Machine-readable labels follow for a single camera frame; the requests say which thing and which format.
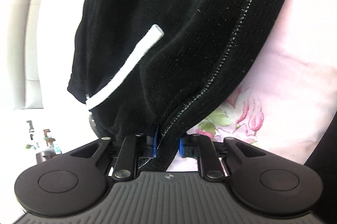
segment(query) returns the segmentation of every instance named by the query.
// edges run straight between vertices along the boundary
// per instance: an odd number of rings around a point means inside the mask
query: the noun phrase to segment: green leaf
[[[207,119],[213,121],[219,126],[227,126],[232,124],[232,121],[228,118],[228,116],[219,108],[210,113]]]
[[[215,128],[214,124],[210,121],[200,122],[198,128],[202,131],[210,132],[213,136],[215,136],[216,128]]]

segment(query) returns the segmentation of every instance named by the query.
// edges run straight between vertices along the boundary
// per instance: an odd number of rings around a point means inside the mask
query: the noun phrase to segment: pink floral sheet
[[[337,111],[336,26],[336,0],[285,0],[244,80],[188,134],[233,136],[303,164]],[[178,155],[168,168],[193,170]]]

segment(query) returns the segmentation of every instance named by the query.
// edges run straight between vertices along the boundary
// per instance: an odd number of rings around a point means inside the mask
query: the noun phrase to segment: metal screw
[[[114,173],[114,176],[118,179],[126,179],[131,175],[129,170],[118,170]]]
[[[218,170],[211,170],[207,172],[207,176],[210,179],[219,179],[221,177],[223,177],[223,173],[221,171]]]

